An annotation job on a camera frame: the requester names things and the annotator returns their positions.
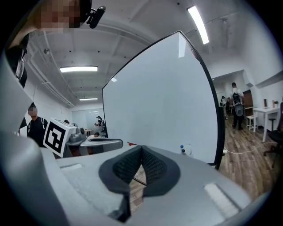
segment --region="red object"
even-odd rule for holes
[[[128,142],[128,145],[132,146],[132,145],[136,145],[136,144]]]
[[[196,53],[195,53],[193,50],[191,50],[191,51],[193,52],[193,55],[194,55],[195,58],[197,59],[198,57],[197,57]]]

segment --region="person with backpack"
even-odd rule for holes
[[[37,108],[34,103],[28,109],[31,121],[27,125],[27,137],[32,138],[40,147],[43,145],[43,139],[48,122],[46,119],[37,116]]]
[[[242,93],[242,91],[237,88],[236,83],[232,83],[232,92],[230,95],[230,105],[234,106],[234,121],[233,121],[233,128],[236,128],[237,126],[237,122],[239,121],[239,125],[238,125],[238,129],[242,130],[242,121],[243,121],[243,116],[238,116],[236,111],[235,111],[235,105],[236,104],[242,104],[242,106],[244,107],[244,94]]]
[[[223,106],[224,117],[226,119],[228,119],[228,115],[227,115],[227,111],[226,111],[226,103],[227,103],[227,99],[224,96],[222,96],[220,106]]]

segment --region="fluorescent ceiling light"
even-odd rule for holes
[[[192,18],[193,18],[193,20],[194,20],[194,22],[195,22],[195,24],[196,24],[196,26],[199,30],[200,36],[202,37],[202,40],[203,40],[203,43],[204,44],[208,43],[207,31],[205,30],[203,20],[200,17],[198,9],[195,6],[193,6],[191,8],[188,8],[187,10],[191,14],[191,16],[192,16]]]
[[[90,100],[97,100],[97,98],[83,98],[80,101],[90,101]]]
[[[62,67],[60,71],[63,72],[96,72],[97,66],[86,66],[86,67]]]

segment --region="backpack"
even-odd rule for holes
[[[234,104],[237,105],[237,104],[241,104],[241,96],[239,93],[234,93],[233,94],[233,101],[234,101]]]
[[[43,129],[45,129],[45,126],[44,126],[44,118],[41,118],[41,123],[42,123]],[[31,122],[29,122],[29,124],[27,125],[27,127],[28,127],[27,132],[30,132],[30,130],[31,130]]]

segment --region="person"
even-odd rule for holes
[[[232,91],[231,91],[231,95],[230,95],[229,101],[230,101],[230,105],[233,105],[233,106],[234,106],[234,111],[233,111],[233,113],[234,113],[233,128],[236,128],[237,122],[239,121],[238,129],[239,129],[239,130],[242,130],[242,129],[243,129],[243,128],[242,128],[243,116],[240,116],[240,117],[239,117],[239,116],[236,114],[236,112],[235,112],[235,103],[234,103],[234,101],[233,101],[233,97],[234,97],[235,95],[238,95],[238,96],[241,97],[241,98],[240,98],[240,101],[241,101],[241,104],[242,104],[243,107],[244,107],[244,99],[245,99],[244,94],[242,93],[242,91],[241,91],[239,88],[237,88],[236,83],[232,83]]]
[[[220,105],[223,106],[224,117],[225,117],[226,119],[228,119],[227,111],[226,111],[226,103],[227,103],[227,99],[226,99],[224,96],[222,96]]]
[[[77,28],[88,18],[90,8],[90,0],[45,0],[28,13],[26,22],[16,37],[8,42],[5,51],[8,63],[23,88],[27,81],[23,57],[27,54],[29,33],[35,30]],[[24,118],[20,129],[26,125]]]
[[[95,137],[95,138],[96,138],[96,137],[99,137],[99,133],[96,132],[96,133],[94,134],[94,137]]]
[[[96,118],[98,118],[98,120],[101,120],[102,121],[102,118],[100,116],[97,116]]]
[[[95,123],[94,125],[96,125],[96,126],[101,126],[101,123],[102,123],[102,121],[101,121],[101,120],[98,120],[98,123]]]
[[[37,113],[37,108],[32,103],[28,109],[31,121],[27,125],[27,137],[32,138],[40,147],[45,147],[43,139],[48,122],[44,118],[38,117]]]

